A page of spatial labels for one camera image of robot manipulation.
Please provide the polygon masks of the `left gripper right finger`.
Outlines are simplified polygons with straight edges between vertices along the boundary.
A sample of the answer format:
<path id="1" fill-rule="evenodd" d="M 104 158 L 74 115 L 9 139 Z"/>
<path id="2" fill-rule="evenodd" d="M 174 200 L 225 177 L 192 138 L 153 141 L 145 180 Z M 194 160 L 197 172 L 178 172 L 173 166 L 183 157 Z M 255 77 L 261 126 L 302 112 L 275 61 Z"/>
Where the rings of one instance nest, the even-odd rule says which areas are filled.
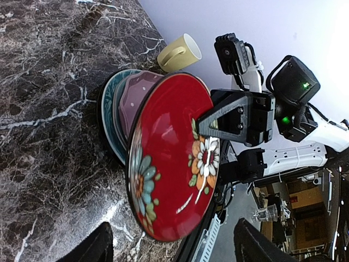
<path id="1" fill-rule="evenodd" d="M 272 244 L 245 218 L 238 220 L 234 228 L 233 239 L 236 261 L 296 261 Z"/>

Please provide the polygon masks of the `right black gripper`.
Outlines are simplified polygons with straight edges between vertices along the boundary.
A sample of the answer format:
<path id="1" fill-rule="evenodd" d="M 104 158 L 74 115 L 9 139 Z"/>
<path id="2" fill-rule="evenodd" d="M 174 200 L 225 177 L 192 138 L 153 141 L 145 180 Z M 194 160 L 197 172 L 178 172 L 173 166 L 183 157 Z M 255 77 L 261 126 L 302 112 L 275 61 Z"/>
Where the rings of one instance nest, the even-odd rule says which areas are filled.
<path id="1" fill-rule="evenodd" d="M 240 142 L 254 147 L 273 136 L 275 97 L 267 92 L 213 90 L 213 107 L 196 121 L 196 131 L 205 137 Z"/>

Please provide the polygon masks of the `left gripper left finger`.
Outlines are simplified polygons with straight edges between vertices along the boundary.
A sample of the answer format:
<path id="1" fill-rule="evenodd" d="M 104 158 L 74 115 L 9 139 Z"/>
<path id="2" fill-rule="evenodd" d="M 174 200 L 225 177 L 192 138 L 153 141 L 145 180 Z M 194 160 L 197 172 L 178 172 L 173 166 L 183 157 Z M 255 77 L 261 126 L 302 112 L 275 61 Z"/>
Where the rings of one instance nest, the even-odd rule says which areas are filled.
<path id="1" fill-rule="evenodd" d="M 109 222 L 101 223 L 61 261 L 113 261 L 113 233 Z"/>

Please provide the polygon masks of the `dark red floral plate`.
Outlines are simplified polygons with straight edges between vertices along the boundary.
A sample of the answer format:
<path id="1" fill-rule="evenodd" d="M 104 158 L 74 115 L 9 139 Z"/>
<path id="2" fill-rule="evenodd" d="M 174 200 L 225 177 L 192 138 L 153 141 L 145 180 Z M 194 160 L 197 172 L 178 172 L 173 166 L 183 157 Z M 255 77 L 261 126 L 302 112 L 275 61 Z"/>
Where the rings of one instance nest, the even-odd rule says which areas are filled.
<path id="1" fill-rule="evenodd" d="M 197 77 L 177 72 L 158 80 L 143 99 L 129 136 L 125 179 L 137 223 L 160 242 L 188 236 L 212 201 L 220 142 L 196 122 L 213 108 Z"/>

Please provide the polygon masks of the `yellow ceramic mug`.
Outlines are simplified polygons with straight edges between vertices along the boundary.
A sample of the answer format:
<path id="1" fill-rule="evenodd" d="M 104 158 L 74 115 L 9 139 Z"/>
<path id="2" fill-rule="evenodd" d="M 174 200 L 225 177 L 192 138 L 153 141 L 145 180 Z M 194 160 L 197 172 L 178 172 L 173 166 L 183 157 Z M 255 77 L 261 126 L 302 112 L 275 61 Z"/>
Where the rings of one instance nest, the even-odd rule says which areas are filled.
<path id="1" fill-rule="evenodd" d="M 160 68 L 167 72 L 176 72 L 202 59 L 196 41 L 187 33 L 166 46 L 157 56 Z"/>

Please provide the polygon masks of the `pink dotted plate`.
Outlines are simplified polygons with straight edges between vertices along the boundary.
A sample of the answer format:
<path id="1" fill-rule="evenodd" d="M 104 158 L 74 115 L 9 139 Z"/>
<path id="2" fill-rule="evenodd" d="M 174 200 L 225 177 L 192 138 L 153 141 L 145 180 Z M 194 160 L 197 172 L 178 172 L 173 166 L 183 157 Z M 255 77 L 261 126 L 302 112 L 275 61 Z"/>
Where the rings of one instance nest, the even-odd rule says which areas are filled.
<path id="1" fill-rule="evenodd" d="M 126 150 L 132 123 L 150 88 L 163 75 L 148 70 L 128 69 L 117 84 L 112 102 L 112 119 L 121 149 Z"/>

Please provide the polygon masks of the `green teal plate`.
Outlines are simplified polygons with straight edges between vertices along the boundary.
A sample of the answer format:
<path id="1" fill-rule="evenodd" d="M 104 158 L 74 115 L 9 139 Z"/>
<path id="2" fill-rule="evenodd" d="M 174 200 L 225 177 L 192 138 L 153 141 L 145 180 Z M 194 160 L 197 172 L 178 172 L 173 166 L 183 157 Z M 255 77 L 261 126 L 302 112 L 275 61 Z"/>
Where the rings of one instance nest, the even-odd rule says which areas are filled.
<path id="1" fill-rule="evenodd" d="M 140 72 L 141 70 L 138 70 L 138 69 L 125 69 L 125 70 L 115 72 L 112 75 L 110 75 L 102 85 L 104 92 L 102 96 L 103 101 L 101 102 L 101 106 L 102 106 L 101 113 L 102 113 L 102 120 L 103 120 L 105 133 L 110 144 L 116 144 L 117 140 L 121 142 L 121 140 L 117 136 L 117 132 L 116 132 L 116 128 L 113 120 L 114 96 L 117 92 L 119 92 L 119 94 L 122 94 L 124 90 L 124 87 L 120 86 L 119 84 L 123 80 L 125 80 L 128 76 L 135 75 Z M 113 146 L 113 148 L 114 148 L 114 151 L 118 154 L 119 158 L 121 158 L 121 154 L 117 151 L 115 145 Z"/>

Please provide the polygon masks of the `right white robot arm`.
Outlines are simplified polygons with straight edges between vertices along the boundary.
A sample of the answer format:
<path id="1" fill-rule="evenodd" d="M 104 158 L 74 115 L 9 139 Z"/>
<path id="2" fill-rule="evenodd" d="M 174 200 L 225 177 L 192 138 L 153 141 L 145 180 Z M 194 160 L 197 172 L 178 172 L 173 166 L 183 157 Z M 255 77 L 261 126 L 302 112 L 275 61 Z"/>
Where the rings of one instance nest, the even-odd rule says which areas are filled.
<path id="1" fill-rule="evenodd" d="M 284 57 L 266 88 L 214 90 L 213 108 L 192 122 L 195 134 L 247 147 L 235 162 L 220 165 L 223 183 L 324 166 L 348 149 L 348 122 L 335 123 L 310 103 L 320 84 L 297 57 Z"/>

